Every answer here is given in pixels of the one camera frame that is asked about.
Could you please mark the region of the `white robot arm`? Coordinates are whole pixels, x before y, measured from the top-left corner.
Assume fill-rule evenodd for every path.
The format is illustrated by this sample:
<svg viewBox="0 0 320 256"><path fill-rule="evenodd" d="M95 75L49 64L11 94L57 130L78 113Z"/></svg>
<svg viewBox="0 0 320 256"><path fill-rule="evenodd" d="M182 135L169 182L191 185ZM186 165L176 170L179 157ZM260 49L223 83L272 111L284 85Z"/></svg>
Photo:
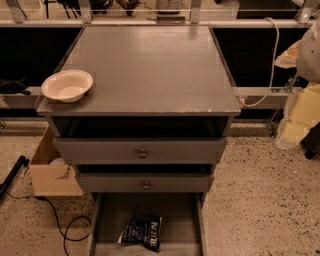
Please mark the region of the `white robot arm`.
<svg viewBox="0 0 320 256"><path fill-rule="evenodd" d="M278 127L276 145L290 149L299 145L320 122L320 20L278 56L275 65L296 67L297 75L308 81L306 88L289 95Z"/></svg>

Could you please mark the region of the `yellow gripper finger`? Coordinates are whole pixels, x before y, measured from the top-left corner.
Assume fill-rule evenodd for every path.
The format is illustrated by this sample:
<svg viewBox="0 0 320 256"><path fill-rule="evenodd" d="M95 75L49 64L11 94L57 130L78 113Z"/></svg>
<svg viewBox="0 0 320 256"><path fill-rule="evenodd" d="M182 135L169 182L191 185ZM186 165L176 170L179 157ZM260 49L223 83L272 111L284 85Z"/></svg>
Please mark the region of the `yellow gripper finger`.
<svg viewBox="0 0 320 256"><path fill-rule="evenodd" d="M320 84L309 82L302 90L293 89L278 126L276 145L281 149L298 146L319 122Z"/></svg>
<svg viewBox="0 0 320 256"><path fill-rule="evenodd" d="M275 65L284 69L295 68L297 66L297 56L300 44L301 40L293 43L287 50L276 58Z"/></svg>

